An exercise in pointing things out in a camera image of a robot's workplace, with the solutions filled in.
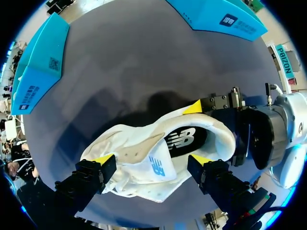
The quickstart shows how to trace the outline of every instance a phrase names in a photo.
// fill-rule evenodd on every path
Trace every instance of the shoe tongue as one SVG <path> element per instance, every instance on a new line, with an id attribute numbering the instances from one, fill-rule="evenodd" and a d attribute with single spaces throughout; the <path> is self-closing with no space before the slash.
<path id="1" fill-rule="evenodd" d="M 158 141 L 142 162 L 125 164 L 122 169 L 130 174 L 131 182 L 135 184 L 165 182 L 177 176 L 164 139 Z"/>

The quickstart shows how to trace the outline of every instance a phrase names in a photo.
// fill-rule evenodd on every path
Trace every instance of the white logo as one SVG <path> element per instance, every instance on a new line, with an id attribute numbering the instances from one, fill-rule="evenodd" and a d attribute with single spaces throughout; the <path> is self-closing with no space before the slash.
<path id="1" fill-rule="evenodd" d="M 191 144 L 194 140 L 193 134 L 195 133 L 195 128 L 188 128 L 186 130 L 182 130 L 180 135 L 177 133 L 171 133 L 170 138 L 168 138 L 167 146 L 169 150 L 172 150 L 175 146 L 176 148 L 181 148 Z"/>

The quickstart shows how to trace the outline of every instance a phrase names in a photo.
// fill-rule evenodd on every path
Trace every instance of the floor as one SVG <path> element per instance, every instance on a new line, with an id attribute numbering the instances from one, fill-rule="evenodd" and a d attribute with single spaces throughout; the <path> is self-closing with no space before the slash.
<path id="1" fill-rule="evenodd" d="M 92 9 L 95 9 L 111 1 L 114 0 L 76 0 L 71 6 L 66 8 L 61 13 L 61 16 L 68 23 L 71 23 Z"/>

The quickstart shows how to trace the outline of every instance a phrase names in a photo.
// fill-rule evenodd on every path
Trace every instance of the sign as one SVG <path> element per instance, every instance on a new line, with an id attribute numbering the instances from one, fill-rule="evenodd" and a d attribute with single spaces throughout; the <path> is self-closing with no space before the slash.
<path id="1" fill-rule="evenodd" d="M 283 48 L 282 44 L 275 46 L 278 56 L 280 57 L 281 63 L 283 65 L 284 73 L 287 79 L 294 78 L 294 73 L 292 71 L 292 67 L 289 61 L 289 58 L 286 54 L 286 51 Z"/>
<path id="2" fill-rule="evenodd" d="M 224 25 L 224 26 L 227 26 L 227 27 L 230 27 L 233 25 L 233 23 L 236 22 L 236 20 L 238 20 L 237 17 L 231 15 L 231 14 L 226 14 L 224 16 L 224 18 L 220 21 L 220 25 Z"/>

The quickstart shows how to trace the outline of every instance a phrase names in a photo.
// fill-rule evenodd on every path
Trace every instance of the qr code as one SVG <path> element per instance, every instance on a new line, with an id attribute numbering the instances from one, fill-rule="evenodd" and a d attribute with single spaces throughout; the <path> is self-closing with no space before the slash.
<path id="1" fill-rule="evenodd" d="M 51 57 L 49 61 L 49 68 L 59 71 L 59 61 Z"/>

